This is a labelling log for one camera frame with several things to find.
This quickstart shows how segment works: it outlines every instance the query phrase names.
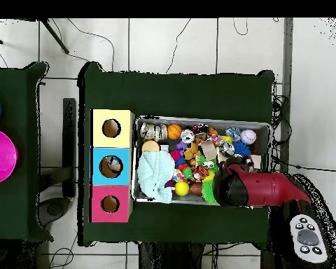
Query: dark green table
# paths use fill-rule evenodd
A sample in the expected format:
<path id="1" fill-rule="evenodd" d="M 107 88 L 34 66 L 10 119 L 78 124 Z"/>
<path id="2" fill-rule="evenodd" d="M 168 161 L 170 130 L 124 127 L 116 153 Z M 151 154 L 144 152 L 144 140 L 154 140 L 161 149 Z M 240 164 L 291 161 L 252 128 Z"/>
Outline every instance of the dark green table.
<path id="1" fill-rule="evenodd" d="M 128 223 L 88 223 L 90 109 L 129 109 L 136 116 L 176 116 L 271 123 L 271 76 L 104 73 L 88 62 L 78 77 L 79 243 L 255 242 L 267 246 L 265 207 L 136 202 Z"/>
<path id="2" fill-rule="evenodd" d="M 0 239 L 49 240 L 36 220 L 39 198 L 39 146 L 36 86 L 47 64 L 0 69 L 0 131 L 16 145 L 19 158 L 12 175 L 0 183 Z"/>

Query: light blue cloth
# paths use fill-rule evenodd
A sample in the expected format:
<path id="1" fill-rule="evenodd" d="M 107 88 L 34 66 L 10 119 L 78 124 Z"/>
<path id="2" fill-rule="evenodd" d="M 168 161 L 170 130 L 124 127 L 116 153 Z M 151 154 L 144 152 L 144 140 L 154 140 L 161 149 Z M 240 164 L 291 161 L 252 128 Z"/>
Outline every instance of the light blue cloth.
<path id="1" fill-rule="evenodd" d="M 145 151 L 139 159 L 138 183 L 148 198 L 162 203 L 172 201 L 172 190 L 165 188 L 174 174 L 174 160 L 167 151 Z"/>

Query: orange basketball toy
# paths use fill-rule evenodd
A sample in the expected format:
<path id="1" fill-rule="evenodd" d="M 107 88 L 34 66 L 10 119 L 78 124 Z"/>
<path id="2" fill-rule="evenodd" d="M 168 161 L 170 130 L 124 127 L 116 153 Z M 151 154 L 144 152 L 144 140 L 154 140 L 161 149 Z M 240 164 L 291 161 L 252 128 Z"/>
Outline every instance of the orange basketball toy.
<path id="1" fill-rule="evenodd" d="M 182 133 L 182 128 L 178 124 L 169 125 L 167 130 L 168 130 L 168 138 L 170 139 L 178 139 Z"/>

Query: white ball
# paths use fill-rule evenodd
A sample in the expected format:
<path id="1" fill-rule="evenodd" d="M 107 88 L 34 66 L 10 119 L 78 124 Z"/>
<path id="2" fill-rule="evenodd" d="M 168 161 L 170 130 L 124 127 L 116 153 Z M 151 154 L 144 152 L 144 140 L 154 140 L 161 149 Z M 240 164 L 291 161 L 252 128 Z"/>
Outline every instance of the white ball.
<path id="1" fill-rule="evenodd" d="M 256 140 L 256 133 L 250 129 L 244 130 L 240 135 L 241 141 L 245 144 L 253 144 Z"/>

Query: pink box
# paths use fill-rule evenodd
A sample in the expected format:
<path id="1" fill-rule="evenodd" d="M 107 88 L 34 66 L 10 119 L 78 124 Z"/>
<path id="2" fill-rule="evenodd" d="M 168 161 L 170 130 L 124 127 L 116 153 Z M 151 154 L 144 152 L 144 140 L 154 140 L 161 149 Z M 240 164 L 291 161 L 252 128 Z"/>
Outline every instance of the pink box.
<path id="1" fill-rule="evenodd" d="M 114 212 L 106 212 L 102 208 L 102 200 L 113 196 L 118 200 L 118 208 Z M 127 223 L 132 212 L 129 186 L 92 186 L 91 219 L 93 223 Z"/>

